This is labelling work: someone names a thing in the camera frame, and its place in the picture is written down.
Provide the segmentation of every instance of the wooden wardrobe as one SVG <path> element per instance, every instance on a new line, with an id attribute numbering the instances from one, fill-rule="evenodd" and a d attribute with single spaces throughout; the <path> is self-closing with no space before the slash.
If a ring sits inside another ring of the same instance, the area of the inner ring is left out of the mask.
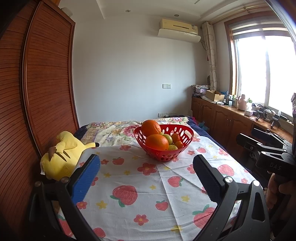
<path id="1" fill-rule="evenodd" d="M 74 27 L 51 1 L 31 0 L 0 36 L 0 215 L 19 237 L 41 156 L 78 129 Z"/>

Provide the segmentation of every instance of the green fruit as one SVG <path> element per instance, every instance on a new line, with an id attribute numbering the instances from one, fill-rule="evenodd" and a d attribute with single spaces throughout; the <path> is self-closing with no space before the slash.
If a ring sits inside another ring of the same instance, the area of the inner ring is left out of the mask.
<path id="1" fill-rule="evenodd" d="M 175 145 L 169 145 L 167 150 L 178 150 L 178 147 Z"/>
<path id="2" fill-rule="evenodd" d="M 170 135 L 168 134 L 163 134 L 163 136 L 168 140 L 168 144 L 171 145 L 173 143 L 173 139 Z"/>

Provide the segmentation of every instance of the air conditioner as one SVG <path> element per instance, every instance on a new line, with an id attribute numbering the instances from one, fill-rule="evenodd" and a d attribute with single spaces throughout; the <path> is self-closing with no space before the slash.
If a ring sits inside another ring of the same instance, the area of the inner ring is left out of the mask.
<path id="1" fill-rule="evenodd" d="M 169 19 L 162 19 L 160 21 L 158 37 L 194 43 L 200 41 L 197 26 Z"/>

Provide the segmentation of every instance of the window pane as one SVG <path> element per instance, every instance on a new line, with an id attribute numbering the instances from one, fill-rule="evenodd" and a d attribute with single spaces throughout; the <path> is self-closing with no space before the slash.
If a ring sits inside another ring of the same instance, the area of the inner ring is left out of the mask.
<path id="1" fill-rule="evenodd" d="M 241 75 L 241 94 L 264 103 L 266 92 L 266 47 L 260 36 L 239 39 L 237 49 Z"/>
<path id="2" fill-rule="evenodd" d="M 290 37 L 266 36 L 270 65 L 269 106 L 292 115 L 291 98 L 296 92 L 296 54 Z"/>

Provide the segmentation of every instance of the beige curtain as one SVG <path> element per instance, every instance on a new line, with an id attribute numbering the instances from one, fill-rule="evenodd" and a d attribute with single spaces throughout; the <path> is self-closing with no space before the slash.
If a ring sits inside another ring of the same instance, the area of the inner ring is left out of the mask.
<path id="1" fill-rule="evenodd" d="M 213 25 L 205 22 L 202 25 L 202 31 L 205 38 L 205 46 L 207 50 L 207 56 L 209 59 L 210 64 L 210 80 L 211 80 L 211 87 L 210 90 L 219 90 L 218 85 L 218 77 L 216 73 L 216 42 L 215 42 L 215 35 Z"/>

